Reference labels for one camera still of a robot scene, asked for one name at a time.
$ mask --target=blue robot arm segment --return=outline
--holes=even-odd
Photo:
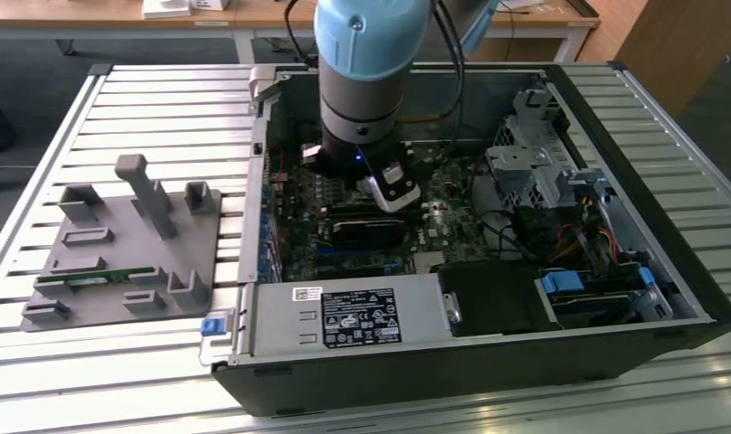
[[[378,81],[414,61],[433,14],[430,0],[321,0],[315,40],[329,66],[351,80]]]
[[[478,15],[472,28],[462,37],[462,51],[466,56],[472,55],[481,45],[482,40],[486,38],[486,32],[489,31],[489,25],[492,24],[492,19],[496,16],[498,5],[500,0],[490,0],[482,14]]]

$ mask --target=motherboard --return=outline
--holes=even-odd
[[[406,146],[415,161],[442,158],[438,143]],[[273,174],[283,281],[422,274],[489,257],[466,192],[468,160],[442,164],[421,201],[391,214],[355,185],[285,163]]]

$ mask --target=metal slatted table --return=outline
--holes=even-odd
[[[626,71],[565,69],[731,297],[731,184]],[[226,193],[214,308],[234,305],[253,135],[249,73],[243,65],[132,66],[87,79],[0,234],[0,432],[731,429],[731,334],[612,381],[258,419],[199,362],[199,319],[20,332],[63,219],[54,203],[66,184],[95,183],[104,196],[130,193],[112,169],[124,153],[146,154],[148,174],[169,192],[209,180]],[[593,165],[582,136],[574,139]]]

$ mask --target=table leg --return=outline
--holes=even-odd
[[[72,39],[55,39],[55,42],[58,43],[58,47],[60,47],[60,52],[64,56],[72,56],[76,54]]]
[[[577,59],[590,30],[588,27],[576,27],[570,30],[570,34],[561,43],[554,61],[574,61]]]
[[[257,63],[254,53],[254,32],[250,30],[235,30],[234,45],[237,46],[237,57],[241,63]]]

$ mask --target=blue clip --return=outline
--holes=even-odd
[[[552,271],[542,279],[546,294],[556,292],[582,291],[584,280],[577,271]]]
[[[653,276],[653,272],[648,267],[642,267],[640,269],[640,276],[642,277],[642,280],[645,280],[646,286],[650,286],[656,283],[656,277]]]
[[[203,337],[226,335],[226,318],[203,319],[199,333]]]
[[[545,276],[540,281],[544,284],[546,294],[553,294],[554,292],[557,292],[557,286],[554,285],[554,281],[550,279],[549,276]]]

